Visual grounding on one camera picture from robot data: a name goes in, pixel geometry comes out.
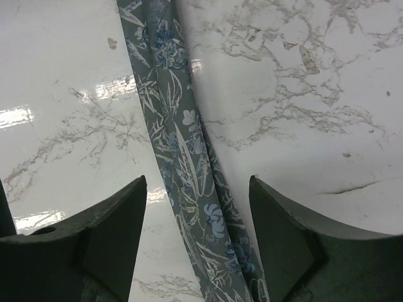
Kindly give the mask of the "blue grey floral tie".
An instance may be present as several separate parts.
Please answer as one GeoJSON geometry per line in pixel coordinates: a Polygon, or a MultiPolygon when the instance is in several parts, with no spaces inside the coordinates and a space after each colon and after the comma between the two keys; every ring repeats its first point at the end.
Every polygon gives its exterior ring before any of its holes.
{"type": "Polygon", "coordinates": [[[268,301],[264,273],[196,104],[174,1],[118,1],[145,124],[205,301],[268,301]]]}

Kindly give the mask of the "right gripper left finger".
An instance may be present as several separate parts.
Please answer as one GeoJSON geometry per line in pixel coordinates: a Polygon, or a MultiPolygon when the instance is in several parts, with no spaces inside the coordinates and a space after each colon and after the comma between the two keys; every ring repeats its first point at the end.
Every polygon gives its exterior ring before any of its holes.
{"type": "Polygon", "coordinates": [[[2,301],[127,301],[147,201],[140,176],[52,225],[1,238],[2,301]]]}

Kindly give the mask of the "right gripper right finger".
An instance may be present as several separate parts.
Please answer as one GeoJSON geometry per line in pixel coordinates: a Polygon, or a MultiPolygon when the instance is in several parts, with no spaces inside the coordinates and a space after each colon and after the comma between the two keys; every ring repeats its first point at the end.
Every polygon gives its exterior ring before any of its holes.
{"type": "Polygon", "coordinates": [[[402,236],[324,216],[257,177],[249,204],[271,301],[401,301],[402,236]]]}

